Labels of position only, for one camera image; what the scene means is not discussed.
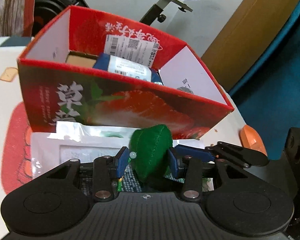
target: brown cardboard box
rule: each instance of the brown cardboard box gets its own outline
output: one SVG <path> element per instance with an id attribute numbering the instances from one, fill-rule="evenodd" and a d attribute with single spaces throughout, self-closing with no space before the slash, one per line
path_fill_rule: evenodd
<path id="1" fill-rule="evenodd" d="M 243 0 L 201 57 L 226 91 L 249 70 L 299 0 Z"/>
<path id="2" fill-rule="evenodd" d="M 98 56 L 92 54 L 70 51 L 66 59 L 66 63 L 80 67 L 92 68 L 97 62 L 97 59 Z"/>

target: plastic bag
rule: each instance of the plastic bag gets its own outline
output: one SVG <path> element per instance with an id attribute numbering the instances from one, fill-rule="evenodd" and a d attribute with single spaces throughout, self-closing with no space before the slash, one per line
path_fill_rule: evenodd
<path id="1" fill-rule="evenodd" d="M 73 140 L 81 140 L 82 136 L 131 138 L 138 128 L 117 126 L 89 126 L 78 122 L 58 121 L 56 133 L 71 136 Z"/>
<path id="2" fill-rule="evenodd" d="M 80 140 L 74 140 L 70 135 L 32 133 L 32 176 L 36 178 L 72 158 L 88 163 L 101 156 L 115 156 L 121 147 L 129 145 L 129 140 L 97 136 L 81 136 Z"/>

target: orange object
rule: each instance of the orange object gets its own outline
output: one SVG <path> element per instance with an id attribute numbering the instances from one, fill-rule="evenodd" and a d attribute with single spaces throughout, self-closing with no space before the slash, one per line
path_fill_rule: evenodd
<path id="1" fill-rule="evenodd" d="M 245 125 L 240 131 L 240 139 L 243 147 L 262 152 L 268 156 L 260 135 L 252 127 Z"/>

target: green plush strawberry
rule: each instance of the green plush strawberry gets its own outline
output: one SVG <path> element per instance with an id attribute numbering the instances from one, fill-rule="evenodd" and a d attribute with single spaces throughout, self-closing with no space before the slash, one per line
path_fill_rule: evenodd
<path id="1" fill-rule="evenodd" d="M 169 147 L 172 147 L 172 135 L 164 124 L 133 133 L 129 150 L 136 152 L 137 157 L 131 160 L 131 164 L 141 182 L 146 182 L 149 175 L 162 177 L 166 173 Z"/>

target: adjustment knob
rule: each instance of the adjustment knob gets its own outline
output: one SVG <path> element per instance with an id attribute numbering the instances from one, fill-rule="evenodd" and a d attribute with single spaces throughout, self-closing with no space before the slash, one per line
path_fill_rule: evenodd
<path id="1" fill-rule="evenodd" d="M 158 17 L 158 22 L 163 23 L 167 17 L 164 14 L 160 14 Z"/>

